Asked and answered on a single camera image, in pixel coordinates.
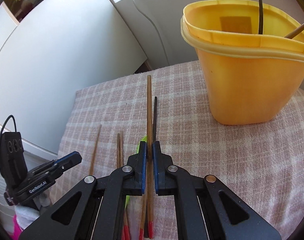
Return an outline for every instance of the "checkered fabric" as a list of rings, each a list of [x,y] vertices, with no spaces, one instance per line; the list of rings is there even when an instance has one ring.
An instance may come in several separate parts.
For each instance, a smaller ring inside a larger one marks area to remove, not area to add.
[[[94,175],[116,169],[117,133],[124,133],[124,162],[146,134],[147,75],[158,97],[157,140],[174,164],[192,175],[217,176],[286,239],[304,216],[304,91],[298,90],[271,121],[242,126],[211,115],[198,61],[136,74],[76,93],[59,157],[78,151],[81,164],[52,187],[55,202],[88,175],[101,124]],[[141,197],[131,197],[132,239],[138,239]],[[172,196],[154,198],[156,240],[177,239]]]

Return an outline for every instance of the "black cable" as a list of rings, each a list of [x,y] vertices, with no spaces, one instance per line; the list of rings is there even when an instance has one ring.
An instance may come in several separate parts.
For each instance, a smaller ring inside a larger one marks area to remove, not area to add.
[[[258,22],[258,34],[263,34],[263,0],[258,0],[259,3],[259,22]]]
[[[15,119],[14,119],[14,116],[11,114],[11,115],[9,115],[8,118],[5,120],[5,122],[4,122],[4,124],[3,124],[2,128],[1,128],[1,131],[0,131],[0,145],[1,145],[1,137],[2,137],[3,130],[4,130],[4,128],[5,128],[6,124],[7,124],[7,122],[10,120],[10,118],[13,119],[14,130],[16,131]]]

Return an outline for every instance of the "silver screw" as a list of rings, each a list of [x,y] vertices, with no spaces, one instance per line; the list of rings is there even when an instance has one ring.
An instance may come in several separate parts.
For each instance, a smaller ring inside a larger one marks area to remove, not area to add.
[[[169,166],[167,169],[168,169],[169,171],[171,171],[171,172],[176,172],[176,171],[177,171],[177,166],[171,165],[171,166]]]
[[[94,177],[93,176],[86,176],[84,178],[84,182],[85,183],[92,183],[94,181]]]
[[[128,166],[128,165],[126,165],[122,168],[122,171],[124,171],[124,172],[130,172],[131,170],[132,170],[132,167]]]
[[[215,176],[213,176],[213,175],[208,175],[208,176],[206,176],[206,180],[208,181],[208,182],[215,182],[216,181],[216,177]]]

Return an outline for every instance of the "triangular cutout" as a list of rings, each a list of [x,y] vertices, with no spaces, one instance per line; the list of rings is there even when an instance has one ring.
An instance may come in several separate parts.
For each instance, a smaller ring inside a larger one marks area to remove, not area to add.
[[[58,210],[56,210],[51,218],[65,226],[70,224],[74,211],[79,203],[82,193],[78,191],[68,201],[66,201]]]
[[[225,194],[224,191],[220,191],[219,196],[232,225],[237,225],[238,223],[249,219],[249,215],[235,203],[234,200]]]

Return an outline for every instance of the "yellow plastic container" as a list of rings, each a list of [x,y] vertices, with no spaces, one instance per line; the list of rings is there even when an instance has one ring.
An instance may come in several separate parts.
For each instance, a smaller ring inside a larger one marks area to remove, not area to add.
[[[249,0],[208,0],[183,10],[181,34],[195,47],[214,118],[229,125],[271,120],[304,79],[304,31],[286,39],[300,24]]]

